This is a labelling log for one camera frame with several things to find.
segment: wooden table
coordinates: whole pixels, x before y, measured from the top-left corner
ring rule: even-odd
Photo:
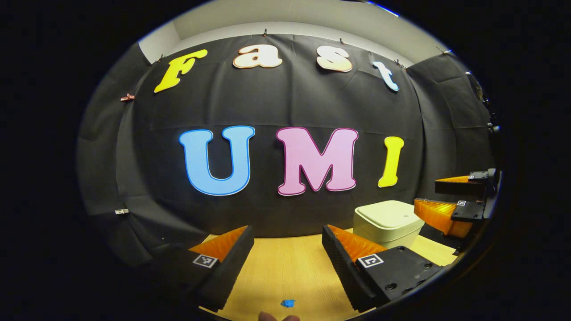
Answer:
[[[214,237],[209,235],[204,241]],[[442,266],[456,259],[453,248],[422,236],[411,250]],[[283,300],[295,300],[295,305],[284,307]],[[278,321],[290,314],[302,321],[342,321],[361,314],[351,307],[321,245],[321,234],[254,239],[224,309],[216,314],[234,321],[257,321],[260,311]]]

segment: blue letter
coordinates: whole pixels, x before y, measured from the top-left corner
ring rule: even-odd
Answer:
[[[214,196],[235,194],[250,181],[249,139],[256,131],[250,126],[232,126],[222,131],[222,137],[230,141],[232,175],[225,179],[212,177],[208,166],[207,144],[212,140],[210,130],[198,129],[183,133],[179,141],[184,146],[184,158],[188,180],[197,190]]]
[[[392,72],[390,70],[388,70],[385,67],[385,65],[383,65],[382,62],[373,61],[373,65],[375,67],[379,68],[379,71],[381,72],[381,76],[383,76],[383,80],[385,81],[387,86],[389,86],[389,88],[394,90],[394,91],[398,91],[399,87],[394,82],[392,82],[392,79],[391,79]]]

